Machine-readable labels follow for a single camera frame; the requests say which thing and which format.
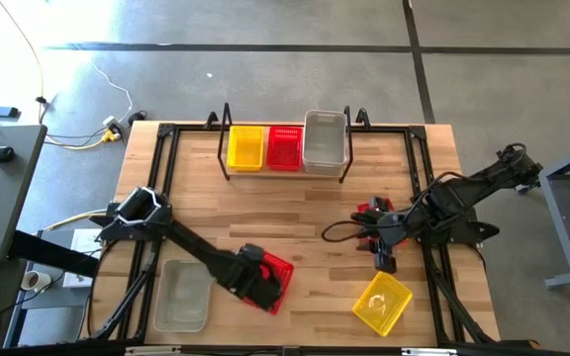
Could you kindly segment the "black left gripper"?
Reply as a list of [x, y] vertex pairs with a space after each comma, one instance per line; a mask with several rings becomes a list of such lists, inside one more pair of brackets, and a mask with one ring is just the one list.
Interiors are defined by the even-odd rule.
[[[238, 297], [245, 297], [246, 303], [264, 311], [279, 309], [283, 297], [282, 284], [273, 267], [267, 264], [235, 264], [225, 273], [225, 282], [227, 289]], [[247, 297], [252, 290], [269, 297]]]

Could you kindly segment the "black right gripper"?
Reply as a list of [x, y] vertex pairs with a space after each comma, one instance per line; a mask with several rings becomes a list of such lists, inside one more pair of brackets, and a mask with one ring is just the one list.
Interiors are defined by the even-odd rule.
[[360, 238], [356, 249], [373, 253], [376, 270], [396, 273], [397, 261], [393, 254], [393, 247], [407, 238], [402, 225], [403, 216], [394, 212], [389, 199], [373, 197], [369, 202], [369, 207], [371, 211], [355, 212], [350, 215], [356, 223], [375, 226], [373, 236]]

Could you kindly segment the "red slotted plastic basket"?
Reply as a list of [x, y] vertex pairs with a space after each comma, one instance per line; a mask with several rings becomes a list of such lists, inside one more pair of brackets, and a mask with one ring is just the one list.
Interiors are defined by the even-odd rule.
[[367, 203], [357, 206], [357, 212], [375, 211], [378, 213], [376, 225], [365, 224], [364, 229], [371, 237], [376, 237], [386, 245], [394, 247], [407, 239], [402, 225], [403, 214], [408, 210], [408, 201], [394, 202], [390, 198], [374, 196]]
[[[288, 286], [291, 282], [294, 273], [294, 266], [280, 257], [271, 254], [270, 252], [265, 251], [263, 261], [261, 263], [252, 263], [259, 268], [261, 280], [266, 282], [268, 285], [272, 287], [277, 287], [278, 291], [283, 294], [281, 299], [281, 304], [285, 298]], [[267, 311], [272, 315], [277, 315], [279, 312], [277, 311]]]
[[298, 171], [302, 165], [303, 129], [271, 127], [268, 135], [266, 165], [270, 170]]

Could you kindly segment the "yellow slotted plastic basket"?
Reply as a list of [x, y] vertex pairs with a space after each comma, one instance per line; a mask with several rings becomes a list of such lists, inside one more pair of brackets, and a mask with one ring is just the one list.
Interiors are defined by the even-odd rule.
[[232, 126], [227, 165], [235, 171], [255, 172], [263, 165], [264, 131], [261, 126]]
[[386, 337], [413, 293], [392, 275], [379, 271], [352, 307], [352, 312], [378, 335]]

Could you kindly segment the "clear plastic bin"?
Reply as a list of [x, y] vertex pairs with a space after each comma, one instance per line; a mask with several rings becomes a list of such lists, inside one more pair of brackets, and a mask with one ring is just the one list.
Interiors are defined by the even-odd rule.
[[199, 332], [206, 324], [213, 278], [205, 264], [168, 260], [159, 281], [153, 327], [160, 332]]

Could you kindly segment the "large grey plastic bin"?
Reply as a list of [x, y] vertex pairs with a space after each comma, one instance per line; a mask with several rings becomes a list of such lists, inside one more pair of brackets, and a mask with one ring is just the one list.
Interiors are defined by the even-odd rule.
[[347, 162], [346, 115], [310, 110], [305, 115], [302, 159], [306, 173], [337, 176]]

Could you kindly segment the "white flat box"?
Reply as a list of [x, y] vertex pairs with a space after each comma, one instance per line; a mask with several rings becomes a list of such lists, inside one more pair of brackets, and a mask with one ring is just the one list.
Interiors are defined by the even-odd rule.
[[[98, 239], [100, 228], [82, 228], [76, 229], [73, 233], [71, 248], [75, 251], [82, 252], [90, 257], [98, 259], [102, 254], [102, 245]], [[72, 274], [67, 272], [63, 277], [63, 288], [79, 289], [87, 288], [92, 284], [90, 277]]]

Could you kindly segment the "white cup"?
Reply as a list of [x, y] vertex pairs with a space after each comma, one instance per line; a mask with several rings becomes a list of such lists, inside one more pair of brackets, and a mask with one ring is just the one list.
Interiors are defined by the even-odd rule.
[[41, 293], [48, 288], [51, 282], [49, 274], [31, 270], [24, 274], [20, 287], [23, 291]]

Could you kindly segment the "white power strip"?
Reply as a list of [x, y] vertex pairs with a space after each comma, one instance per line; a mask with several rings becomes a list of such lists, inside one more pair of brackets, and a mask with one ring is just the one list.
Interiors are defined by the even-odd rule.
[[106, 130], [103, 133], [103, 142], [113, 142], [122, 138], [123, 127], [113, 116], [108, 117], [103, 121]]

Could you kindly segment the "black metal frame table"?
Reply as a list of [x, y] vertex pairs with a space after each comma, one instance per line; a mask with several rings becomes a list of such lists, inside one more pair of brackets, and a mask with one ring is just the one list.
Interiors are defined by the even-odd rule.
[[[341, 112], [346, 115], [346, 156], [347, 162], [344, 165], [342, 171], [337, 176], [327, 176], [327, 175], [315, 175], [309, 174], [305, 172], [303, 159], [301, 168], [298, 171], [278, 171], [278, 170], [270, 170], [266, 165], [266, 156], [267, 156], [267, 146], [268, 146], [268, 135], [269, 129], [271, 127], [296, 127], [303, 129], [303, 137], [304, 137], [304, 119], [299, 123], [285, 123], [285, 124], [278, 124], [278, 123], [257, 123], [257, 124], [248, 124], [243, 125], [241, 123], [235, 122], [232, 120], [232, 113], [229, 106], [225, 106], [224, 108], [224, 117], [221, 121], [220, 133], [219, 133], [219, 142], [217, 148], [217, 160], [221, 166], [221, 170], [224, 176], [229, 179], [231, 177], [241, 177], [241, 176], [248, 176], [248, 177], [261, 177], [261, 178], [279, 178], [279, 179], [305, 179], [305, 178], [312, 178], [312, 179], [334, 179], [338, 182], [343, 182], [346, 178], [346, 175], [350, 169], [350, 166], [354, 160], [354, 148], [353, 148], [353, 128], [351, 124], [351, 114], [350, 108], [345, 107]], [[229, 133], [230, 128], [232, 126], [261, 126], [263, 127], [264, 131], [264, 148], [263, 148], [263, 165], [259, 171], [255, 172], [246, 172], [246, 171], [235, 171], [227, 165], [227, 152], [228, 152], [228, 144], [229, 144]]]

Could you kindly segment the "black aluminium rig frame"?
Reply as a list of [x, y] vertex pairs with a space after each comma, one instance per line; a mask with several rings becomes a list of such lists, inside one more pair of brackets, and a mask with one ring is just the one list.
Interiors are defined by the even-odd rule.
[[[165, 141], [157, 134], [167, 129]], [[237, 250], [252, 243], [294, 266], [277, 315], [251, 306], [220, 286], [211, 290], [199, 332], [160, 332], [149, 323], [128, 356], [193, 349], [231, 354], [238, 349], [278, 351], [331, 347], [340, 351], [436, 344], [422, 248], [396, 249], [397, 279], [413, 298], [386, 337], [361, 321], [352, 306], [375, 276], [371, 254], [356, 249], [349, 215], [374, 196], [408, 201], [426, 184], [424, 157], [436, 172], [457, 170], [448, 125], [379, 124], [353, 127], [354, 160], [343, 182], [334, 179], [231, 177], [217, 160], [220, 129], [189, 122], [139, 122], [133, 127], [116, 196], [147, 182], [152, 159], [175, 156], [170, 201], [175, 217], [209, 242]]]

